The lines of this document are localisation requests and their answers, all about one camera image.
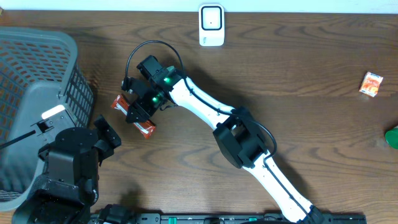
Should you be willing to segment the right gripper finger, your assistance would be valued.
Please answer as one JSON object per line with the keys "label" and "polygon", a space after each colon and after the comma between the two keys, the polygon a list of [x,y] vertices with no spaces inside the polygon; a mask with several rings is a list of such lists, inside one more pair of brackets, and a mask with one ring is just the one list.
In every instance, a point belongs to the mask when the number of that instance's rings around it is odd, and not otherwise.
{"label": "right gripper finger", "polygon": [[125,77],[121,84],[121,89],[130,94],[136,94],[138,96],[144,96],[148,91],[149,87],[142,80],[136,78]]}
{"label": "right gripper finger", "polygon": [[127,123],[144,123],[150,118],[150,115],[137,103],[129,105],[127,109]]}

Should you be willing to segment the red chocolate bar wrapper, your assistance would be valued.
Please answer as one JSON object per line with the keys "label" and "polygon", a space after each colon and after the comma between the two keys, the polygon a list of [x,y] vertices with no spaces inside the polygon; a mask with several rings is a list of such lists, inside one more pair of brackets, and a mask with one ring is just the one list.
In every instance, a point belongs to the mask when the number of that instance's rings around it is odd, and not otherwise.
{"label": "red chocolate bar wrapper", "polygon": [[[111,105],[113,109],[121,111],[125,116],[127,116],[127,110],[129,106],[130,104],[124,95],[118,95]],[[155,131],[155,124],[151,120],[148,120],[144,123],[133,123],[133,125],[146,139],[149,139],[149,137]]]}

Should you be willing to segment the orange snack sachet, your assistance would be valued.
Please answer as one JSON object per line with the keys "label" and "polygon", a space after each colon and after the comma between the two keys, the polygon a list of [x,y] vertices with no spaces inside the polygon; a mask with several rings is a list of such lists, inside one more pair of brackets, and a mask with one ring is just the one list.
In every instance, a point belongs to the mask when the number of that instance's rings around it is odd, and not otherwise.
{"label": "orange snack sachet", "polygon": [[383,81],[383,77],[371,72],[367,72],[359,88],[359,92],[365,95],[375,97],[378,94],[379,87]]}

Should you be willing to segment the green lid jar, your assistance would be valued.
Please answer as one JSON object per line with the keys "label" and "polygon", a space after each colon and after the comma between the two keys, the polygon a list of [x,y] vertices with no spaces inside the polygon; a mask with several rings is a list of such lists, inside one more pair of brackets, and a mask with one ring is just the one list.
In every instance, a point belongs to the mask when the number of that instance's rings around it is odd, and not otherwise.
{"label": "green lid jar", "polygon": [[398,149],[398,126],[388,130],[384,136],[390,147]]}

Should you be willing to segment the teal snack packet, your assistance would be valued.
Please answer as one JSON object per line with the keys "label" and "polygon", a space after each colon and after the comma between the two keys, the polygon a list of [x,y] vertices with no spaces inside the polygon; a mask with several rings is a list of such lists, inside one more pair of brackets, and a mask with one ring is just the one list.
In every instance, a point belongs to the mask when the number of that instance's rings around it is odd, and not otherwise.
{"label": "teal snack packet", "polygon": [[172,72],[173,70],[175,70],[175,67],[172,65],[172,66],[169,66],[169,67],[167,67],[167,70],[169,71],[169,72]]}

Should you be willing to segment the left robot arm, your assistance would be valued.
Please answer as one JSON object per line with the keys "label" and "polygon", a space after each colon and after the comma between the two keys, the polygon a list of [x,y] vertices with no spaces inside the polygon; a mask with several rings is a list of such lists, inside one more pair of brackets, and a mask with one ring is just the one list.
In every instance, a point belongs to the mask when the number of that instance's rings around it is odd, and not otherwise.
{"label": "left robot arm", "polygon": [[121,146],[121,138],[103,115],[94,128],[72,127],[38,151],[45,164],[26,200],[15,210],[13,223],[134,223],[128,209],[108,204],[97,214],[90,208],[99,199],[102,162]]}

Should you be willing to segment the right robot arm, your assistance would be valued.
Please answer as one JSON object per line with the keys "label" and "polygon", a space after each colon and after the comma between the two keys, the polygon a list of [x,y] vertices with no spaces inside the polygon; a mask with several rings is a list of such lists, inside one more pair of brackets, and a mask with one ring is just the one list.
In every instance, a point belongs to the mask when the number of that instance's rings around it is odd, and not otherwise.
{"label": "right robot arm", "polygon": [[301,195],[280,171],[273,157],[277,143],[271,132],[245,107],[225,105],[194,84],[174,67],[141,72],[145,81],[125,76],[122,90],[138,95],[129,106],[128,123],[145,122],[166,101],[181,106],[212,130],[222,155],[238,169],[248,171],[278,204],[292,223],[322,223],[321,211]]}

